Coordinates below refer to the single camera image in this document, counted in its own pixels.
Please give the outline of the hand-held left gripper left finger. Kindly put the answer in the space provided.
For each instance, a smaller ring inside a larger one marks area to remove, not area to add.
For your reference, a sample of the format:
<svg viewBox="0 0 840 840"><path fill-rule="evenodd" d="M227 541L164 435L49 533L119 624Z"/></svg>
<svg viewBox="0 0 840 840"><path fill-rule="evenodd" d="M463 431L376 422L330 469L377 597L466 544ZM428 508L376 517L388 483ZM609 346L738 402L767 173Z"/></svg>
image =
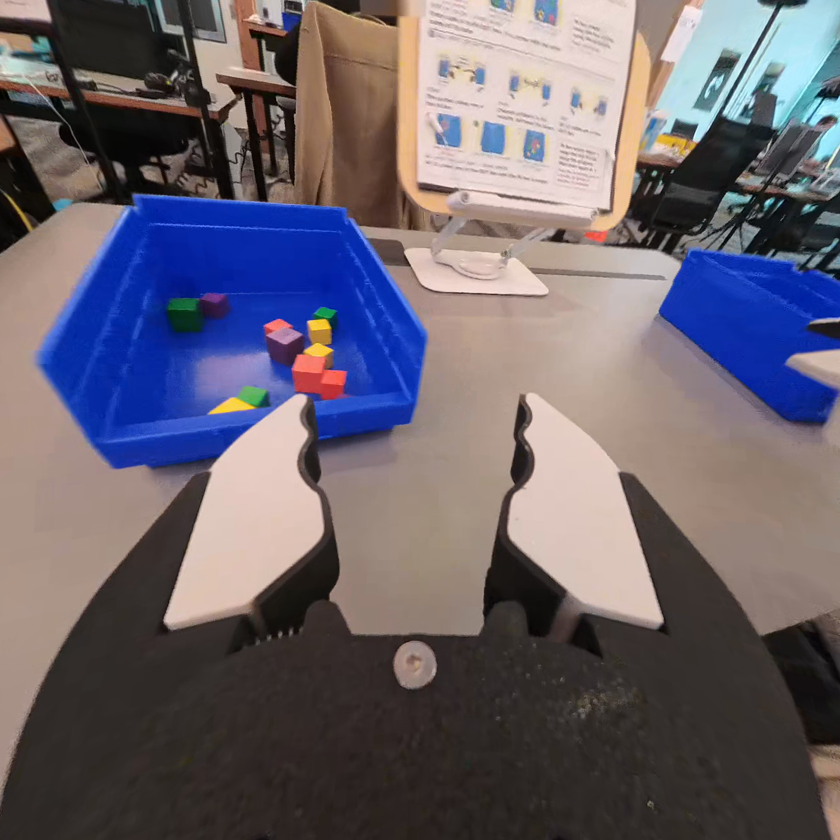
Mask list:
<svg viewBox="0 0 840 840"><path fill-rule="evenodd" d="M295 395L234 441L209 472L164 625L247 618L260 637L302 628L340 576L319 485L312 400Z"/></svg>

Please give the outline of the small wooden table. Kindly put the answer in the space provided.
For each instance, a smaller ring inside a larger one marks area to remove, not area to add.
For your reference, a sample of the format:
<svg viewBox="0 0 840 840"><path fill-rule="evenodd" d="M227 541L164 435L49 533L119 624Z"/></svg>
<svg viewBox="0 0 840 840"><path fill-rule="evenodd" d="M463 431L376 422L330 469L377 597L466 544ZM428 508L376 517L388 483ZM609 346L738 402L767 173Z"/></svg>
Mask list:
<svg viewBox="0 0 840 840"><path fill-rule="evenodd" d="M229 67L222 72L217 72L216 80L219 84L229 87L234 95L244 102L248 152L252 161L257 197L260 202L267 203L268 187L261 150L263 138L257 126L254 99L259 98L267 110L270 110L272 106L277 106L284 113L295 114L297 111L296 89L263 70L243 67Z"/></svg>

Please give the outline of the printed instruction sheet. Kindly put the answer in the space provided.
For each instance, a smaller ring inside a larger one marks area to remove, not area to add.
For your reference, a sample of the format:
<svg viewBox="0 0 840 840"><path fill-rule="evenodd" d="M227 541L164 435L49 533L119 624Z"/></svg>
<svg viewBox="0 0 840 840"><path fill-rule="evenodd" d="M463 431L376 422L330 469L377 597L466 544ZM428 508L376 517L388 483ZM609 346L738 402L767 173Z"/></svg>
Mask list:
<svg viewBox="0 0 840 840"><path fill-rule="evenodd" d="M417 180L612 208L635 1L433 1L419 26Z"/></svg>

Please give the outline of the blue plastic bin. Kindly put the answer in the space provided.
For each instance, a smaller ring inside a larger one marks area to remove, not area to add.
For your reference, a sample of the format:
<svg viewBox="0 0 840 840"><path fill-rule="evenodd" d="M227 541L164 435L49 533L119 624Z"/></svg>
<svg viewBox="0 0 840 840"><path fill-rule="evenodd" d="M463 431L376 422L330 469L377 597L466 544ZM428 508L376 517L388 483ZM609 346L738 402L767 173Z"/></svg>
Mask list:
<svg viewBox="0 0 840 840"><path fill-rule="evenodd" d="M225 318L174 332L171 298L221 292ZM321 439L409 424L427 331L358 225L339 207L137 196L82 274L38 363L88 442L114 468L221 455L296 396L264 324L305 329L338 311L334 363L345 396L311 394ZM246 385L270 406L208 415Z"/></svg>
<svg viewBox="0 0 840 840"><path fill-rule="evenodd" d="M783 419L824 424L837 389L787 366L795 354L834 350L810 332L839 314L839 283L817 270L753 255L691 250L659 309L725 371Z"/></svg>

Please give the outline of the black metal pole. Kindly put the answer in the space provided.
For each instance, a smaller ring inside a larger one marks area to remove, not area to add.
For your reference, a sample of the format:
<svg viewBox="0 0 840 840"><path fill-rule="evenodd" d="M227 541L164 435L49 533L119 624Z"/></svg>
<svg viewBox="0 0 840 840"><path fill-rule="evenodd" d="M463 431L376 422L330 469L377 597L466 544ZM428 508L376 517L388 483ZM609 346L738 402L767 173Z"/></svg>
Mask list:
<svg viewBox="0 0 840 840"><path fill-rule="evenodd" d="M74 70L67 60L67 52L63 45L60 33L60 19L56 11L56 3L53 1L47 1L46 5L49 12L50 46L56 60L56 65L58 66L60 75L62 76L62 80L65 84L65 88L70 96L70 100L73 102L73 105L79 114L80 122L84 124L90 135L91 141L93 142L94 154L98 161L100 170L104 174L110 194L118 204L130 205L132 203L131 195L118 178L117 172L107 156L101 137L96 128L96 124L91 118L87 100L84 96L84 91L79 87L78 81L74 75Z"/></svg>
<svg viewBox="0 0 840 840"><path fill-rule="evenodd" d="M235 199L235 189L231 180L227 150L224 145L224 136L218 134L219 124L216 120L211 118L209 112L209 93L203 84L203 78L194 43L192 10L188 1L176 1L175 3L181 20L183 40L190 64L192 66L192 75L197 90L197 94L194 99L196 100L198 109L201 113L203 136L206 146L205 160L209 161L213 168L218 196L223 200L232 201Z"/></svg>

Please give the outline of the black monitor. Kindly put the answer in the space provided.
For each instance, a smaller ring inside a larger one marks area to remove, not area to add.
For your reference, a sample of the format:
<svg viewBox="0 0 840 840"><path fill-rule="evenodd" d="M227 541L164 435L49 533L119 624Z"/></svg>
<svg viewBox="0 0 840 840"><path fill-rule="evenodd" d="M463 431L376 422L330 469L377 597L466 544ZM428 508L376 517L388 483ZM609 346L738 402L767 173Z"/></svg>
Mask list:
<svg viewBox="0 0 840 840"><path fill-rule="evenodd" d="M72 69L133 79L172 71L165 35L147 2L55 1L51 10Z"/></svg>

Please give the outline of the long wooden table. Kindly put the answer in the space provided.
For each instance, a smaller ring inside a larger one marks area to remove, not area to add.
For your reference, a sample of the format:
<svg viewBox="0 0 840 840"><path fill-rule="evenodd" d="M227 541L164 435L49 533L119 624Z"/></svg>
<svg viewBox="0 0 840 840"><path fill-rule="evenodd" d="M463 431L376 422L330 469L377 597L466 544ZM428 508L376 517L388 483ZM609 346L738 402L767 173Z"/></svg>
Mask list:
<svg viewBox="0 0 840 840"><path fill-rule="evenodd" d="M682 158L672 154L640 153L637 157L637 183L633 190L629 204L629 213L635 211L639 204L647 200L648 196L662 191L665 181L679 168ZM819 179L792 180L782 182L777 176L772 183L764 186L764 179L758 175L742 174L728 193L739 196L754 197L759 194L772 198L791 199L804 204L825 204L838 197L838 174L827 173L827 181L823 186L817 184Z"/></svg>
<svg viewBox="0 0 840 840"><path fill-rule="evenodd" d="M105 109L111 112L162 113L170 122L174 119L189 121L191 128L198 129L206 148L202 174L213 177L220 198L236 198L233 180L236 171L233 169L233 158L228 155L222 126L241 102L240 94L234 94L220 104L211 103L207 109L207 120L203 120L201 110L190 107L184 100L143 98L131 92L118 91L111 84L112 81L118 81L118 77L108 74L94 74L94 77L97 89L82 89L80 95L98 131L101 131L103 125L111 123L120 131L129 129L128 118L106 119L103 117ZM40 65L24 59L7 59L6 64L2 65L1 89L3 115L26 119L83 120L56 66Z"/></svg>

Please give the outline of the black tripod stand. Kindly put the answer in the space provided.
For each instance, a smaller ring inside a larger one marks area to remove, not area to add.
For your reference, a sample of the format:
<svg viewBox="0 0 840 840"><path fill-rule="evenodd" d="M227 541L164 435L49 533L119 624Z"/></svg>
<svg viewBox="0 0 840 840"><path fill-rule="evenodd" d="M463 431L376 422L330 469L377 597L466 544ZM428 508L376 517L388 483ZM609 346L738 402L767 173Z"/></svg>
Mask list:
<svg viewBox="0 0 840 840"><path fill-rule="evenodd" d="M744 60L735 81L732 83L726 97L723 99L707 135L703 139L708 140L707 145L709 145L708 152L710 159L708 163L710 163L711 167L711 183L714 183L712 180L713 176L723 175L725 172L723 165L727 165L731 168L733 156L735 153L739 152L741 145L740 137L743 135L743 130L733 128L733 125L738 126L739 124L726 116L731 100L738 92L745 77L748 75L752 63L757 58L760 49L770 35L770 32L782 11L790 8L803 7L808 4L808 1L757 1L757 4L761 7L768 8L770 10L770 15L768 16L766 23L763 25L763 28L761 29L760 34L752 46L747 58Z"/></svg>

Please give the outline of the wooden display board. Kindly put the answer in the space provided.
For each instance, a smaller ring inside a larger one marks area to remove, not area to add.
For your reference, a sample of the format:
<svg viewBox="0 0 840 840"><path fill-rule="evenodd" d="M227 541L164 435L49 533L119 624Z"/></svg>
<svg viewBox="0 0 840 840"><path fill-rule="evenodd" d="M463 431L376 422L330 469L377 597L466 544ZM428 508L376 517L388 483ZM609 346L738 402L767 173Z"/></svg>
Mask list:
<svg viewBox="0 0 840 840"><path fill-rule="evenodd" d="M397 170L400 183L411 200L441 223L447 223L450 215L446 199L453 192L436 192L419 185L417 180L418 43L425 3L402 3L402 15L397 20ZM627 214L646 115L650 65L647 45L636 31L616 153L612 208L596 211L600 217L594 221L595 231L614 228ZM500 224L521 232L529 231L526 226L486 220L472 220L466 225L472 223Z"/></svg>

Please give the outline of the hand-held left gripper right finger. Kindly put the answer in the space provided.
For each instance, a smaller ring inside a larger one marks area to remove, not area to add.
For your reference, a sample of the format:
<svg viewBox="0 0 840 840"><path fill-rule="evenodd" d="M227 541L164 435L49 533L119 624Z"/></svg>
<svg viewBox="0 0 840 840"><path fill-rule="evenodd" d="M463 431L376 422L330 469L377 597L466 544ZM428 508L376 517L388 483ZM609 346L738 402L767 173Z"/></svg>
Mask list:
<svg viewBox="0 0 840 840"><path fill-rule="evenodd" d="M593 437L534 392L518 399L484 618L517 605L527 632L585 646L588 620L661 632L659 604L623 474Z"/></svg>

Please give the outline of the tan hanging coat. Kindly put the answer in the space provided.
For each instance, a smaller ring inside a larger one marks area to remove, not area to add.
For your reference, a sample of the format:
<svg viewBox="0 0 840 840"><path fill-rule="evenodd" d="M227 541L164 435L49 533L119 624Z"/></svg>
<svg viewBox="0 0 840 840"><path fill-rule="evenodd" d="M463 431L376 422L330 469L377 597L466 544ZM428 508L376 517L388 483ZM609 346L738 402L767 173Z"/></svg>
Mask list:
<svg viewBox="0 0 840 840"><path fill-rule="evenodd" d="M319 2L299 29L293 202L342 207L361 226L431 230L397 173L396 29Z"/></svg>

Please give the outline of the black office chair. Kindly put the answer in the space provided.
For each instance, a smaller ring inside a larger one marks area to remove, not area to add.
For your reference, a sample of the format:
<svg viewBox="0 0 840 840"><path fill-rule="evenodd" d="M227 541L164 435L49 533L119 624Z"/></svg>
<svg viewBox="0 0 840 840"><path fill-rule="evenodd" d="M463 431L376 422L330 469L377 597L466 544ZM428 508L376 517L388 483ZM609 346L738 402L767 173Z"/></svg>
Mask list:
<svg viewBox="0 0 840 840"><path fill-rule="evenodd" d="M815 746L839 744L838 632L827 617L763 636L803 726Z"/></svg>
<svg viewBox="0 0 840 840"><path fill-rule="evenodd" d="M769 125L717 119L661 186L631 206L629 217L641 235L635 246L672 254L683 238L703 233L774 134Z"/></svg>

